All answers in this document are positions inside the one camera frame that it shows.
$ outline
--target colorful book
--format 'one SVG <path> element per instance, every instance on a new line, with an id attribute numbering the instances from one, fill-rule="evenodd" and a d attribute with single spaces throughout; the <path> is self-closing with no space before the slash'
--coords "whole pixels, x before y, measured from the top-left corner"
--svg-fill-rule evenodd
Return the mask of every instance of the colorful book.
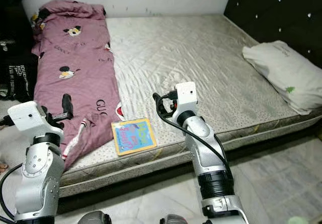
<path id="1" fill-rule="evenodd" d="M 113 122 L 115 148 L 118 156 L 148 150 L 156 146 L 149 119 Z"/>

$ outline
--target tufted headboard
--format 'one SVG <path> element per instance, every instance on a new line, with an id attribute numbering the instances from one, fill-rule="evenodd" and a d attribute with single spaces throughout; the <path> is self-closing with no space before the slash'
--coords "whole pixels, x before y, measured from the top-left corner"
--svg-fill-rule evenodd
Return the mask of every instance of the tufted headboard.
<path id="1" fill-rule="evenodd" d="M 229 0 L 224 14 L 257 41 L 282 40 L 322 68 L 322 0 Z"/>

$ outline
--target quilted mattress cover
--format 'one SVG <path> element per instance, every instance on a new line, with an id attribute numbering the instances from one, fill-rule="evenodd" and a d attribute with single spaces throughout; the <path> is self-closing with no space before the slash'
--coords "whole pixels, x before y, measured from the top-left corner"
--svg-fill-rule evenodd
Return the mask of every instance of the quilted mattress cover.
<path id="1" fill-rule="evenodd" d="M 152 98 L 177 83 L 196 83 L 198 113 L 226 150 L 298 131 L 322 118 L 321 110 L 299 116 L 287 106 L 242 57 L 242 47 L 257 42 L 225 16 L 115 18 L 107 24 L 125 120 L 149 118 L 157 148 L 117 157 L 113 141 L 106 143 L 64 173 L 62 197 L 189 161 L 183 135 L 158 118 Z"/>

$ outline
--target white pillowcase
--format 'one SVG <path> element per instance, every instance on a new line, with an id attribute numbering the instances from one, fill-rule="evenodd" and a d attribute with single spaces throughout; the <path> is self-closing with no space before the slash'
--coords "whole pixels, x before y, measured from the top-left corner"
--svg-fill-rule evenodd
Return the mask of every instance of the white pillowcase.
<path id="1" fill-rule="evenodd" d="M 282 41 L 243 48 L 244 58 L 300 115 L 322 106 L 322 69 Z"/>

